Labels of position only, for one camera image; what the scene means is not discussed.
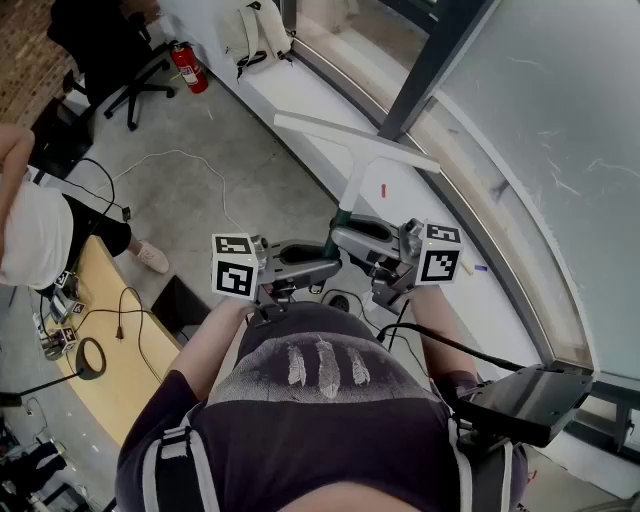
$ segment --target fire extinguisher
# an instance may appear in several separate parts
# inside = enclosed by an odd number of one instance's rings
[[[175,43],[171,49],[171,58],[193,94],[200,94],[207,89],[207,77],[189,43]]]

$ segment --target person's leg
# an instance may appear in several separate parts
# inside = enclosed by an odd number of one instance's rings
[[[138,260],[156,272],[164,274],[169,270],[169,261],[162,251],[149,242],[139,241],[133,236],[129,224],[102,217],[100,212],[92,210],[77,199],[66,195],[64,197],[73,215],[73,240],[67,270],[71,268],[82,251],[84,241],[92,230],[92,234],[102,239],[111,256],[116,257],[125,250],[129,250]]]
[[[37,492],[44,487],[49,479],[54,475],[56,471],[60,471],[67,466],[67,462],[58,455],[54,457],[49,462],[47,462],[41,468],[37,468],[30,475],[28,480],[25,482],[25,487],[20,489],[23,493]]]
[[[25,467],[28,466],[29,468],[35,469],[40,461],[57,453],[58,449],[53,443],[42,443],[31,453],[22,457],[20,461],[24,463]]]

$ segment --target white cable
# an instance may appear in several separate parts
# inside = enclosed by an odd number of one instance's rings
[[[201,156],[197,156],[197,155],[190,155],[189,153],[185,153],[184,151],[182,151],[181,149],[170,149],[169,151],[165,151],[164,153],[150,153],[147,156],[145,156],[142,160],[140,160],[139,162],[136,162],[135,164],[133,164],[131,167],[129,167],[126,171],[121,172],[120,174],[118,174],[115,178],[113,178],[113,181],[115,182],[116,180],[118,180],[119,178],[122,178],[125,174],[127,174],[129,171],[131,171],[132,169],[134,169],[135,167],[137,167],[138,165],[140,165],[142,162],[144,162],[147,158],[152,157],[152,156],[164,156],[164,155],[168,155],[169,153],[181,153],[184,156],[188,156],[189,158],[195,158],[196,160],[202,160],[204,162],[204,164],[209,168],[209,170],[215,174],[218,178],[220,178],[222,180],[222,209],[224,210],[224,215],[227,219],[229,219],[233,224],[235,224],[238,229],[241,232],[245,232],[244,229],[242,229],[242,227],[240,226],[240,224],[238,224],[235,220],[233,220],[229,214],[227,213],[227,182],[224,179],[224,176],[222,174],[220,174],[218,171],[216,171],[213,167],[211,167],[209,165],[209,162],[207,162],[204,158],[202,158]],[[97,189],[95,189],[93,192],[94,194],[97,194],[100,190],[102,190],[104,187],[106,187],[107,185],[109,185],[109,183],[105,183],[104,185],[101,185],[100,187],[98,187]]]
[[[99,503],[93,496],[91,496],[91,494],[89,494],[89,488],[86,485],[82,485],[82,484],[75,484],[73,486],[74,489],[76,489],[77,492],[77,488],[80,488],[80,495],[85,498],[85,501],[87,502],[87,505],[89,505],[89,508],[93,511],[94,508],[91,506],[91,502],[93,501],[93,503],[95,503],[98,508],[100,510],[104,510],[105,506],[102,505],[101,503]]]

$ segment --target sneaker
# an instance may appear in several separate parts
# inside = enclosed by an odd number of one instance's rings
[[[58,455],[62,455],[64,452],[67,451],[65,446],[60,441],[58,441],[56,438],[52,437],[51,439],[49,439],[49,442],[51,444],[53,444],[53,446],[56,447],[56,450],[58,450]]]
[[[155,270],[159,274],[166,274],[169,271],[169,260],[164,253],[151,245],[149,242],[141,241],[142,249],[136,256],[151,270]]]

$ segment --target wooden desk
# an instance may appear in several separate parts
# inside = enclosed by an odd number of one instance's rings
[[[87,304],[83,315],[73,315],[71,323],[79,325],[88,311],[93,309],[118,310],[120,294],[127,285],[113,264],[109,251],[102,240],[92,236],[80,257],[78,277],[82,302]],[[134,294],[127,290],[122,299],[122,310],[140,309]],[[141,347],[142,352],[162,378],[167,368],[178,355],[180,345],[152,315],[143,313]],[[104,351],[107,368],[96,380],[80,378],[69,380],[69,384],[116,443],[122,445],[133,422],[147,404],[159,383],[149,370],[138,350],[140,313],[122,315],[124,339],[116,339],[117,313],[92,313],[76,333],[78,340],[94,338]],[[92,357],[95,348],[87,345],[85,351],[91,366],[99,368]],[[71,367],[75,370],[76,349],[69,352]],[[56,361],[64,375],[71,368],[66,357]]]

